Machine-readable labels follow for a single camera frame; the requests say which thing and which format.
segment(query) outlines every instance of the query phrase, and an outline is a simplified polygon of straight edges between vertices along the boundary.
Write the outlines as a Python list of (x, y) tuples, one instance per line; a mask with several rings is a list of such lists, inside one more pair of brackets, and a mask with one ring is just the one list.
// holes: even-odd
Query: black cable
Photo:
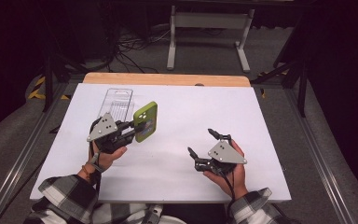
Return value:
[[(230, 219), (229, 210), (231, 209), (231, 205), (234, 204), (234, 202), (235, 202), (235, 193), (234, 193), (234, 188), (229, 183), (227, 177), (222, 172), (220, 172), (219, 174), (220, 174), (220, 176), (222, 176), (225, 179), (225, 181), (229, 187), (229, 190), (231, 191), (231, 202), (228, 204), (227, 210), (226, 210), (227, 223), (228, 223), (228, 220)], [(234, 184), (234, 173), (232, 173), (232, 183)]]
[(16, 193), (13, 195), (13, 197), (11, 197), (11, 199), (6, 203), (5, 208), (2, 210), (2, 212), (0, 213), (0, 220), (2, 218), (2, 216), (5, 214), (5, 212), (7, 211), (7, 209), (10, 207), (10, 205), (14, 202), (14, 200), (17, 198), (17, 196), (20, 194), (20, 192), (22, 191), (22, 189), (25, 187), (25, 185), (28, 184), (28, 182), (31, 180), (31, 178), (34, 176), (34, 174), (36, 173), (37, 170), (39, 170), (39, 168), (42, 166), (42, 164), (45, 162), (46, 157), (48, 155), (45, 156), (45, 158), (43, 158), (43, 160), (41, 162), (39, 162), (39, 164), (36, 166), (36, 168), (32, 171), (32, 173), (27, 177), (27, 179), (25, 180), (25, 182), (20, 186), (20, 188), (16, 191)]

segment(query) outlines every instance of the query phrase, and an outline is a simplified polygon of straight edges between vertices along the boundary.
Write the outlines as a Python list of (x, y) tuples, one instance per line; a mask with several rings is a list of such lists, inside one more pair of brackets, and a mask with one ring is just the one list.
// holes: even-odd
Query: white table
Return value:
[(91, 123), (109, 88), (133, 90), (134, 110), (158, 103), (156, 132), (103, 173), (100, 201), (114, 203), (222, 203), (230, 198), (194, 169), (187, 147), (201, 158), (216, 144), (212, 128), (231, 134), (245, 153), (248, 190), (269, 187), (272, 202), (291, 200), (253, 88), (79, 84), (60, 131), (36, 180), (78, 172), (88, 157)]

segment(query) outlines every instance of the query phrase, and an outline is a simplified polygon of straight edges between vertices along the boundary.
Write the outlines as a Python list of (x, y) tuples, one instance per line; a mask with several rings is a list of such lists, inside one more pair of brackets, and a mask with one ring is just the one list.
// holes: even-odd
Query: smartphone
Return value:
[(135, 140), (137, 142), (144, 141), (148, 136), (152, 135), (152, 133), (156, 131), (157, 110), (158, 107), (156, 102), (152, 101), (133, 114), (133, 123), (135, 127), (142, 122), (145, 123), (144, 129), (135, 134)]

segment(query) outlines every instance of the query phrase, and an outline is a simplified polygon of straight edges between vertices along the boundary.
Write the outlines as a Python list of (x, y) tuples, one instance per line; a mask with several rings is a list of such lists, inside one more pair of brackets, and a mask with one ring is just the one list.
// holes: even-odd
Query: transparent plastic box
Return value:
[(106, 113), (110, 113), (113, 120), (130, 121), (132, 119), (133, 106), (132, 90), (109, 89), (103, 99), (98, 118)]

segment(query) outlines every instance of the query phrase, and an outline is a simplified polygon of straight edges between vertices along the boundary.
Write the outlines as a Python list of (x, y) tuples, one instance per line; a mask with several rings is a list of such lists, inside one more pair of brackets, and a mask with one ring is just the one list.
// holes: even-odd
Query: metal stand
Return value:
[(284, 89), (292, 89), (296, 84), (298, 79), (300, 79), (299, 83), (299, 91), (297, 98), (297, 108), (300, 115), (305, 118), (304, 105), (305, 105), (305, 94), (307, 89), (307, 72), (308, 72), (308, 63), (307, 61), (293, 61), (290, 63), (286, 63), (276, 69), (264, 74), (262, 77), (258, 77), (257, 79), (251, 80), (251, 84), (261, 84), (268, 79), (279, 75), (280, 73), (289, 70), (286, 77), (282, 81), (282, 86)]
[(176, 27), (198, 27), (198, 28), (222, 28), (222, 29), (242, 29), (241, 41), (235, 43), (238, 56), (240, 57), (242, 70), (244, 73), (250, 72), (248, 60), (246, 59), (243, 46), (251, 27), (255, 10), (251, 9), (248, 14), (219, 14), (219, 13), (191, 13), (176, 12), (176, 7), (171, 10), (171, 44), (168, 52), (167, 69), (173, 70), (176, 52)]

